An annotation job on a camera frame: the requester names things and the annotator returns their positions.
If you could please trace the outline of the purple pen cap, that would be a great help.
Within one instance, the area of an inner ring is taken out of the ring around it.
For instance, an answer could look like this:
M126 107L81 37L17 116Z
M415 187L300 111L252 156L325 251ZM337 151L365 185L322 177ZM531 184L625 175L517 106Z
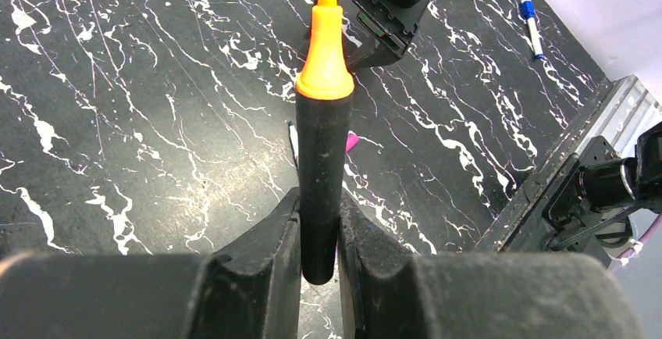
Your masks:
M347 135L347 142L346 142L346 147L345 147L345 152L348 153L352 148L354 148L357 143L360 141L360 138L358 135L356 135L353 132L349 132Z

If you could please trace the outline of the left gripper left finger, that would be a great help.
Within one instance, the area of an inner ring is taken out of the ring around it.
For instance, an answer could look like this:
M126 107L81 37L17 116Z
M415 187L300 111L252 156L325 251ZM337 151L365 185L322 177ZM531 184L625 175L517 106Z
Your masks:
M212 254L37 255L1 268L4 338L295 338L298 190Z

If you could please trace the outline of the orange black highlighter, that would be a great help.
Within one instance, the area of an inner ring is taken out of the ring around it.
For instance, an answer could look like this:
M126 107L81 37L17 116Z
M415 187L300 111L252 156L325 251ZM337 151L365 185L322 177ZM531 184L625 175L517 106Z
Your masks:
M317 0L304 67L295 83L301 268L315 285L334 274L343 166L354 79L343 53L343 8Z

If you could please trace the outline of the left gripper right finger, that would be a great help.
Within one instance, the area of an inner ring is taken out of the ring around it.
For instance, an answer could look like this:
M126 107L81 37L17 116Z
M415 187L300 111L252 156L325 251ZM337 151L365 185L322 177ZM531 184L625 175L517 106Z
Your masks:
M642 338L616 280L576 253L417 255L343 194L347 338Z

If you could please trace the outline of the blue capped white marker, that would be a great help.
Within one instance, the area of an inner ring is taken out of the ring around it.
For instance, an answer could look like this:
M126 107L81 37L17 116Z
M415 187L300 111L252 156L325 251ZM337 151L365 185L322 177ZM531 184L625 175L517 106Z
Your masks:
M544 54L540 41L539 31L536 23L536 11L532 0L521 0L519 11L529 31L532 51L535 60L543 60Z

